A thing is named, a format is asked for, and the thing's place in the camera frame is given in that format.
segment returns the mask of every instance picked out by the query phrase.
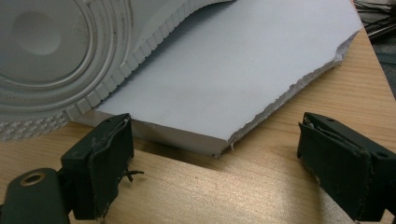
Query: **foam sheet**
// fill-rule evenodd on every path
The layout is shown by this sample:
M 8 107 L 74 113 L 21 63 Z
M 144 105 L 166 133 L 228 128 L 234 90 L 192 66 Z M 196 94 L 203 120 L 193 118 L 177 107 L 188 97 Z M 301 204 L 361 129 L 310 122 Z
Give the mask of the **foam sheet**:
M 219 155 L 339 64 L 360 28 L 349 0 L 202 8 L 82 122 L 128 112 L 139 137 Z

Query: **round hole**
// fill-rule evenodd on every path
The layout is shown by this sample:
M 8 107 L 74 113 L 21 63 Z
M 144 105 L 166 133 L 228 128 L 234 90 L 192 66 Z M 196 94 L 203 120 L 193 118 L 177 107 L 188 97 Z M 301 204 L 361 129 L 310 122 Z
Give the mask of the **round hole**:
M 382 157 L 382 158 L 387 158 L 388 157 L 388 155 L 383 153 L 383 152 L 377 152 L 376 155 L 379 156 L 379 157 Z
M 32 185 L 35 185 L 35 184 L 41 182 L 45 177 L 46 177 L 46 174 L 44 174 L 42 172 L 32 173 L 32 174 L 29 174 L 26 177 L 24 177 L 21 180 L 20 184 L 25 187 L 32 186 Z

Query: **wooden table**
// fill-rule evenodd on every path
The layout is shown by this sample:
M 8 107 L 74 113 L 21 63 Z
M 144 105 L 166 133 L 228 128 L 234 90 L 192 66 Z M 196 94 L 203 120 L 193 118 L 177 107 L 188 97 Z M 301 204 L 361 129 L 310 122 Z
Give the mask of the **wooden table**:
M 135 139 L 131 169 L 146 173 L 133 184 L 121 181 L 106 223 L 353 223 L 296 157 L 297 124 L 305 111 L 338 119 L 396 152 L 396 102 L 367 34 L 360 31 L 342 65 L 218 160 Z M 0 200 L 17 175 L 59 169 L 61 156 L 91 129 L 70 123 L 48 135 L 1 143 Z M 384 216 L 385 223 L 391 219 Z

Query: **clamp jaw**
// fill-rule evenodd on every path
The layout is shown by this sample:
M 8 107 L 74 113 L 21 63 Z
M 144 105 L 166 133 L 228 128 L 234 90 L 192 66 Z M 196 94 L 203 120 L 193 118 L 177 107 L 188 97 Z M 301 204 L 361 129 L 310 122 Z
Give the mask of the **clamp jaw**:
M 396 215 L 396 154 L 321 115 L 305 113 L 300 129 L 298 158 L 353 220 Z
M 69 223 L 72 210 L 76 219 L 104 217 L 121 179 L 143 173 L 128 171 L 133 156 L 131 116 L 106 119 L 62 156 L 58 172 L 41 168 L 11 181 L 0 224 Z

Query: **wooden surface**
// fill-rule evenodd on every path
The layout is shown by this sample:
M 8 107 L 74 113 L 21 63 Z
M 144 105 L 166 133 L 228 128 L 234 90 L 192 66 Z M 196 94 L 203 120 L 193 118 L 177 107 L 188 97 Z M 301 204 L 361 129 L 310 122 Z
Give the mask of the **wooden surface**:
M 338 119 L 396 152 L 396 103 L 361 31 L 341 66 L 218 160 L 135 139 L 131 169 L 146 173 L 132 185 L 121 181 L 106 223 L 353 223 L 296 158 L 297 124 L 305 111 Z M 61 156 L 91 129 L 70 123 L 48 135 L 1 143 L 0 201 L 17 175 L 59 169 Z M 385 215 L 384 223 L 390 222 Z

